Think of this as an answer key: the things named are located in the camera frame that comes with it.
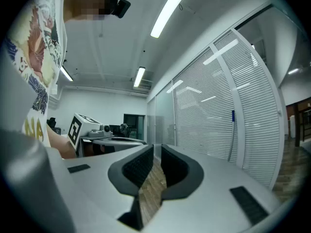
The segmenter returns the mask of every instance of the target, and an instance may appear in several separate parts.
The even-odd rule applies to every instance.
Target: hair
[[[111,14],[117,7],[118,0],[105,0],[105,9],[104,11],[99,11],[100,15],[109,15]]]

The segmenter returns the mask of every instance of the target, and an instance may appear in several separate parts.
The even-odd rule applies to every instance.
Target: person's arm
[[[76,158],[75,150],[71,145],[69,139],[56,134],[50,127],[47,125],[48,137],[50,140],[50,145],[52,148],[55,148],[59,151],[60,155],[64,159]]]

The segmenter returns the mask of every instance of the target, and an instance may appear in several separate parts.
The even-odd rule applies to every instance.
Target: white box
[[[88,116],[75,113],[68,132],[68,138],[74,149],[77,150],[81,136],[87,136],[91,130],[99,130],[101,125],[102,123]]]
[[[291,125],[291,138],[295,138],[296,137],[295,116],[290,117],[290,125]]]

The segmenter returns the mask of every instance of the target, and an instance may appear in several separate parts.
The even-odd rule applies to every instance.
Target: fluorescent tube light
[[[202,91],[199,91],[199,90],[194,89],[194,88],[189,87],[189,86],[187,86],[186,89],[187,89],[187,90],[190,90],[190,91],[194,91],[194,92],[196,92],[196,93],[202,93]]]
[[[171,15],[173,14],[175,8],[181,0],[167,0],[166,4],[164,5],[159,17],[157,18],[154,28],[151,31],[151,36],[154,38],[159,38],[165,24],[170,19]]]
[[[137,73],[137,76],[136,76],[136,79],[135,79],[135,82],[134,82],[134,87],[138,87],[139,86],[139,83],[141,81],[142,76],[144,75],[144,72],[145,72],[145,68],[144,67],[140,67],[138,69],[138,73]]]
[[[171,91],[173,91],[176,87],[178,87],[183,81],[182,80],[178,80],[175,84],[173,84],[173,86],[167,90],[166,93],[171,93]]]
[[[67,71],[65,70],[64,66],[62,66],[60,68],[60,70],[62,71],[62,73],[65,75],[65,77],[69,80],[69,81],[73,81],[71,76],[67,73]]]
[[[298,72],[298,70],[299,70],[299,69],[296,68],[296,69],[294,69],[294,70],[289,71],[288,74],[293,74],[293,73],[295,73],[295,72]]]
[[[205,101],[207,101],[207,100],[214,99],[215,97],[216,97],[216,96],[210,97],[210,98],[208,98],[208,99],[204,99],[204,100],[202,100],[201,102],[205,102]]]
[[[237,90],[239,90],[239,89],[241,89],[241,88],[244,88],[244,87],[247,87],[247,86],[249,86],[249,85],[250,85],[250,83],[242,84],[242,85],[240,85],[239,87],[237,87]]]
[[[229,44],[225,45],[222,49],[217,51],[214,55],[209,57],[207,60],[203,62],[204,65],[207,65],[211,63],[214,59],[216,59],[219,55],[222,55],[223,53],[227,52],[229,49],[233,48],[235,45],[239,43],[238,39],[235,39],[231,41]]]

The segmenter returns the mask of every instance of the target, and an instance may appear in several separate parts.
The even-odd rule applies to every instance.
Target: person
[[[98,20],[116,8],[118,0],[29,0],[8,31],[4,45],[18,73],[37,93],[21,131],[62,158],[74,158],[69,140],[47,125],[47,108],[67,46],[65,22]]]

